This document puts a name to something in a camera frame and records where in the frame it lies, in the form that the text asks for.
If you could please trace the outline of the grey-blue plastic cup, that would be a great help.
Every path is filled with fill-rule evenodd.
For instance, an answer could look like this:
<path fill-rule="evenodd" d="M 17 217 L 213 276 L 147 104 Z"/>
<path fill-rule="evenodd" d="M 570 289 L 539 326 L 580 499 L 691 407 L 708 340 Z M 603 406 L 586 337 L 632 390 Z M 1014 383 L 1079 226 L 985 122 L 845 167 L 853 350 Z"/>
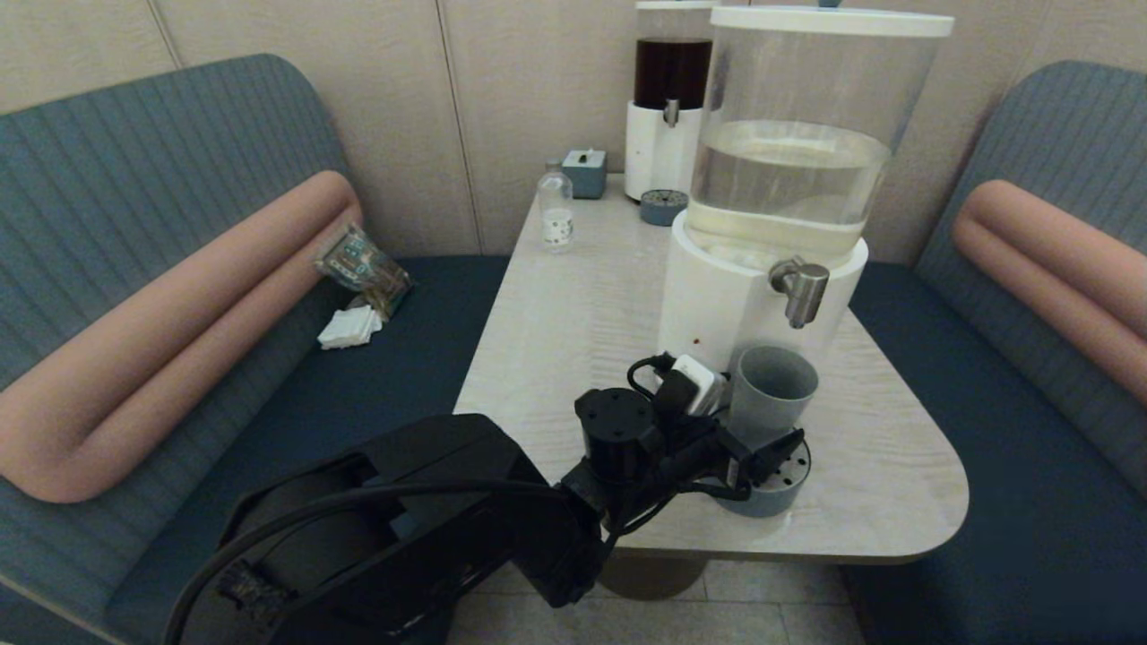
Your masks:
<path fill-rule="evenodd" d="M 747 348 L 732 371 L 728 429 L 751 449 L 772 443 L 798 423 L 818 387 L 806 357 L 789 348 Z"/>

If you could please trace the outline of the blue perforated drip tray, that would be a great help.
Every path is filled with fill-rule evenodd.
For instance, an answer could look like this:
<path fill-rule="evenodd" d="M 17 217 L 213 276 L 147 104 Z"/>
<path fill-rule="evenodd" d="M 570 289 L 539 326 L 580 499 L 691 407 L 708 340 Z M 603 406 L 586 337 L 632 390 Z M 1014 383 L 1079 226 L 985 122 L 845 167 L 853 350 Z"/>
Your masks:
<path fill-rule="evenodd" d="M 779 516 L 790 510 L 791 503 L 798 498 L 799 487 L 804 485 L 810 475 L 812 465 L 811 450 L 807 449 L 806 441 L 791 449 L 777 469 L 771 473 L 759 485 L 751 487 L 751 494 L 746 502 L 729 502 L 729 499 L 713 498 L 721 510 L 755 519 Z"/>
<path fill-rule="evenodd" d="M 649 189 L 639 197 L 639 217 L 653 226 L 672 226 L 677 215 L 689 204 L 686 192 L 677 189 Z"/>

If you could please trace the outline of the clear water dispenser white base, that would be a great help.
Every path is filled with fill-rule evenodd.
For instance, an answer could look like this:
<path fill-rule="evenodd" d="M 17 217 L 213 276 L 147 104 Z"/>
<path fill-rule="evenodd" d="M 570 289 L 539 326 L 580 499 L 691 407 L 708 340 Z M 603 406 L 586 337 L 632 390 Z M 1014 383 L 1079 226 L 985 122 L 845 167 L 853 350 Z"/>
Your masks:
<path fill-rule="evenodd" d="M 747 348 L 819 363 L 869 258 L 874 199 L 954 29 L 943 13 L 852 5 L 721 5 L 690 201 L 676 217 L 660 351 L 728 372 Z M 795 331 L 768 270 L 829 269 L 814 322 Z"/>

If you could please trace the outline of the blue upholstered booth sofa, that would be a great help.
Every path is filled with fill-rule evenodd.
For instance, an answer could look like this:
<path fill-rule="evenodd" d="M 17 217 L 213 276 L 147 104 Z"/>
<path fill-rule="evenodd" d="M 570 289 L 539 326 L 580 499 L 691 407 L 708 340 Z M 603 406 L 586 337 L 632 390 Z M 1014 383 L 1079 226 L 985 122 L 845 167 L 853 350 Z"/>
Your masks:
<path fill-rule="evenodd" d="M 0 384 L 321 171 L 349 174 L 331 115 L 270 54 L 0 116 Z M 404 261 L 393 322 L 340 351 L 317 336 L 349 292 L 320 280 L 109 494 L 0 480 L 0 642 L 159 644 L 241 494 L 454 407 L 508 263 Z"/>
<path fill-rule="evenodd" d="M 1147 407 L 955 248 L 992 180 L 1147 254 L 1147 73 L 1030 73 L 914 269 L 865 269 L 849 306 L 954 446 L 970 508 L 929 555 L 843 576 L 876 645 L 1147 645 Z"/>

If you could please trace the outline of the small clear plastic bottle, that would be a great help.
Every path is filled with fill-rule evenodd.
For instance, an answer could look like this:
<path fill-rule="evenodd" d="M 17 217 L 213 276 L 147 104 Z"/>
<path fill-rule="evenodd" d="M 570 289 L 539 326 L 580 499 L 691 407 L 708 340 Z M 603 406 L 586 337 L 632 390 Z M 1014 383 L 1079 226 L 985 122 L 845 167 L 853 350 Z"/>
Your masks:
<path fill-rule="evenodd" d="M 548 160 L 537 182 L 536 201 L 541 240 L 549 252 L 565 252 L 574 244 L 574 182 L 562 171 L 561 160 Z"/>

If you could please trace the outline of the dark drink dispenser white base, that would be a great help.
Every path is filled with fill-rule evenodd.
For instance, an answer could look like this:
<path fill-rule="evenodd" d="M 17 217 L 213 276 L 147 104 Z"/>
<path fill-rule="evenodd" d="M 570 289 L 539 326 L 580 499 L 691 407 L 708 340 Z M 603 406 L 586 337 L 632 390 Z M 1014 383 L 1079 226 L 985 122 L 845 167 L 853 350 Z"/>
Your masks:
<path fill-rule="evenodd" d="M 711 11 L 720 0 L 635 3 L 634 96 L 626 108 L 625 192 L 688 192 L 713 48 Z M 676 129 L 662 111 L 679 99 Z"/>

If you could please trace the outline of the grey-blue tissue box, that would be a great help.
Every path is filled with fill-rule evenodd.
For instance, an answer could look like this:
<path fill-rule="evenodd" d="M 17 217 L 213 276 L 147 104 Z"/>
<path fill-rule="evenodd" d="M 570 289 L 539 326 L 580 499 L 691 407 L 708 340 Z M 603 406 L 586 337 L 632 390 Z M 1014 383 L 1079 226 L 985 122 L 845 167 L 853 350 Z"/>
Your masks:
<path fill-rule="evenodd" d="M 607 186 L 608 153 L 604 150 L 569 150 L 562 160 L 562 172 L 571 182 L 575 200 L 599 200 Z"/>

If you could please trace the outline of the pink cylindrical backrest bolster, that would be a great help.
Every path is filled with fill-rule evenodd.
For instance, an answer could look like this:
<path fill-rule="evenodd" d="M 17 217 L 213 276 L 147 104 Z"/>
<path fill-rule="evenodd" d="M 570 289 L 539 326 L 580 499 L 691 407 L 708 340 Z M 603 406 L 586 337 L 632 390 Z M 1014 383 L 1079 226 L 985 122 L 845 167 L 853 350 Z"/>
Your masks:
<path fill-rule="evenodd" d="M 951 238 L 966 261 L 1147 407 L 1147 254 L 1002 180 L 972 191 Z"/>
<path fill-rule="evenodd" d="M 136 471 L 315 288 L 313 256 L 362 207 L 321 171 L 189 254 L 0 391 L 0 477 L 89 502 Z"/>

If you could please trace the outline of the white paper napkins stack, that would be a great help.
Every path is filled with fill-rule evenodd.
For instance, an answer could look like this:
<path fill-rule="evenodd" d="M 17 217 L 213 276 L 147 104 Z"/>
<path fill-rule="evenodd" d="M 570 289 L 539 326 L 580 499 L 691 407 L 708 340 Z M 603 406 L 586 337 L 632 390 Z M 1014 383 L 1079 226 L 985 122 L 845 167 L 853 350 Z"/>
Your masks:
<path fill-rule="evenodd" d="M 318 335 L 323 350 L 366 345 L 374 334 L 384 327 L 384 320 L 373 306 L 340 310 L 331 314 L 331 321 Z"/>

